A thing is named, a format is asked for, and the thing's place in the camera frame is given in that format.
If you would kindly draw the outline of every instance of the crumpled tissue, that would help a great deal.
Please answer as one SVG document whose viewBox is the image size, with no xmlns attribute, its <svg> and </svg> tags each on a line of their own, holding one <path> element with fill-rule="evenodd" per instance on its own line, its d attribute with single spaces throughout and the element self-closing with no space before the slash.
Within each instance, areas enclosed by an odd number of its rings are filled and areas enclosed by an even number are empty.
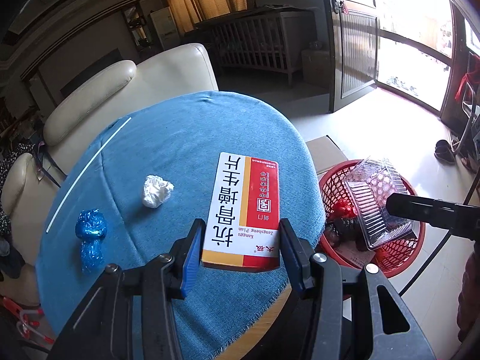
<svg viewBox="0 0 480 360">
<path fill-rule="evenodd" d="M 98 210 L 80 212 L 75 225 L 75 235 L 82 240 L 80 258 L 82 272 L 92 272 L 104 265 L 101 242 L 107 235 L 107 222 Z"/>
<path fill-rule="evenodd" d="M 173 184 L 160 176 L 148 175 L 143 184 L 142 203 L 145 207 L 157 208 L 166 202 L 173 191 Z"/>
</svg>

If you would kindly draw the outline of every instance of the round table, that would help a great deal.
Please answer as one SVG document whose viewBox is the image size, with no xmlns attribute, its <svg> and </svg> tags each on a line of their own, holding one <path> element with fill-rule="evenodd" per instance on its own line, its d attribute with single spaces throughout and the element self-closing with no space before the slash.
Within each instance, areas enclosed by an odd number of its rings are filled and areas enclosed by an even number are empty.
<svg viewBox="0 0 480 360">
<path fill-rule="evenodd" d="M 258 99 L 229 92 L 166 100 L 100 133 L 52 204 L 36 269 L 42 307 L 57 334 L 101 273 L 82 273 L 74 230 L 80 212 L 98 208 L 104 214 L 109 227 L 102 244 L 106 263 L 123 269 L 142 266 L 169 251 L 195 218 L 207 220 L 220 152 L 277 161 L 280 217 L 316 245 L 325 212 L 314 165 L 303 139 L 282 114 Z M 141 203 L 143 181 L 150 174 L 175 186 L 157 209 Z M 275 303 L 286 284 L 283 264 L 255 274 L 201 267 L 188 298 L 174 300 L 184 358 L 217 356 Z M 139 315 L 136 301 L 135 358 L 141 358 Z"/>
</svg>

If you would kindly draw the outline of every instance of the cable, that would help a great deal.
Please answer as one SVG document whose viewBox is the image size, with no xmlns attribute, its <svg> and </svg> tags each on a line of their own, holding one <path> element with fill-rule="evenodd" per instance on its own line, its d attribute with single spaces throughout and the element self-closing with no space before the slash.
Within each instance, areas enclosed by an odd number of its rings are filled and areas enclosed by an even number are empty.
<svg viewBox="0 0 480 360">
<path fill-rule="evenodd" d="M 46 353 L 46 354 L 50 353 L 50 351 L 47 348 L 44 348 L 43 346 L 35 344 L 33 342 L 30 342 L 30 341 L 18 340 L 18 344 L 21 347 L 28 347 L 28 348 L 31 348 L 31 349 L 34 349 L 34 350 L 39 350 L 40 352 L 43 352 L 43 353 Z"/>
<path fill-rule="evenodd" d="M 473 192 L 475 191 L 475 188 L 477 187 L 478 182 L 480 181 L 480 167 L 477 170 L 477 174 L 475 175 L 475 178 L 473 180 L 473 183 L 470 187 L 469 193 L 466 194 L 465 200 L 463 204 L 469 204 L 470 199 L 472 198 Z M 438 252 L 443 248 L 443 245 L 445 245 L 450 238 L 451 234 L 450 232 L 447 232 L 445 234 L 445 237 L 440 241 L 440 243 L 437 245 L 433 253 L 428 256 L 428 259 L 422 264 L 420 269 L 417 271 L 416 274 L 410 279 L 410 281 L 406 284 L 405 287 L 399 292 L 400 296 L 403 296 L 408 289 L 412 286 L 412 284 L 419 278 L 419 276 L 423 273 L 423 271 L 427 268 L 427 266 L 431 263 L 431 261 L 435 258 L 435 256 L 438 254 Z"/>
</svg>

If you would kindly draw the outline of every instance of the cream leather sofa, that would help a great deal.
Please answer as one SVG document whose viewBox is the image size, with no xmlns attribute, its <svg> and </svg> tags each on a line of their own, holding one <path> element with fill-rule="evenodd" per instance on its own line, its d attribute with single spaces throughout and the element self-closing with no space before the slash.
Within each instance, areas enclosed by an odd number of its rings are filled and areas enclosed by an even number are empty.
<svg viewBox="0 0 480 360">
<path fill-rule="evenodd" d="M 99 132 L 119 117 L 163 100 L 218 86 L 205 48 L 187 44 L 162 52 L 138 66 L 117 62 L 93 76 L 67 97 L 45 122 L 44 138 L 57 165 L 68 174 Z M 57 181 L 56 169 L 49 169 Z M 0 294 L 25 305 L 39 303 L 35 261 L 44 222 L 58 187 L 35 170 L 32 155 L 21 155 L 12 166 L 1 194 L 10 217 L 13 245 L 26 265 L 20 278 L 6 275 Z"/>
</svg>

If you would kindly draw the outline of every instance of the white rod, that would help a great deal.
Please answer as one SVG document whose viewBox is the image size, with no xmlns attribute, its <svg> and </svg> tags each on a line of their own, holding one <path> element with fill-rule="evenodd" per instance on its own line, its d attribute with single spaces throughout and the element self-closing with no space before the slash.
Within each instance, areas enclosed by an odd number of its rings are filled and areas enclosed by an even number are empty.
<svg viewBox="0 0 480 360">
<path fill-rule="evenodd" d="M 55 218 L 57 217 L 57 214 L 59 213 L 60 209 L 62 208 L 62 205 L 64 204 L 64 202 L 66 201 L 66 199 L 68 198 L 68 195 L 70 195 L 70 192 L 72 189 L 74 189 L 75 187 L 75 184 L 77 184 L 77 181 L 80 180 L 80 177 L 82 177 L 83 173 L 85 173 L 85 171 L 87 170 L 87 168 L 90 166 L 90 164 L 93 162 L 94 159 L 96 159 L 96 157 L 100 154 L 100 152 L 103 150 L 103 148 L 107 145 L 107 143 L 109 143 L 113 137 L 115 135 L 117 135 L 117 133 L 123 128 L 123 126 L 125 126 L 128 122 L 130 122 L 131 120 L 131 117 L 129 117 L 118 129 L 117 131 L 115 131 L 111 136 L 110 138 L 108 138 L 106 140 L 106 142 L 102 145 L 102 147 L 100 147 L 100 149 L 98 149 L 98 151 L 95 153 L 95 155 L 92 157 L 92 159 L 90 161 L 88 161 L 88 164 L 85 165 L 85 168 L 83 168 L 83 170 L 80 172 L 80 174 L 78 175 L 78 177 L 75 179 L 75 181 L 73 182 L 73 184 L 71 185 L 70 189 L 67 191 L 67 193 L 65 194 L 65 196 L 63 197 L 63 200 L 61 201 L 60 205 L 57 207 L 57 210 L 55 211 L 53 217 L 52 217 L 52 220 L 50 221 L 50 224 L 49 224 L 49 227 L 46 228 L 46 232 L 48 233 L 50 231 L 50 228 L 52 227 L 52 223 L 53 221 L 55 220 Z"/>
</svg>

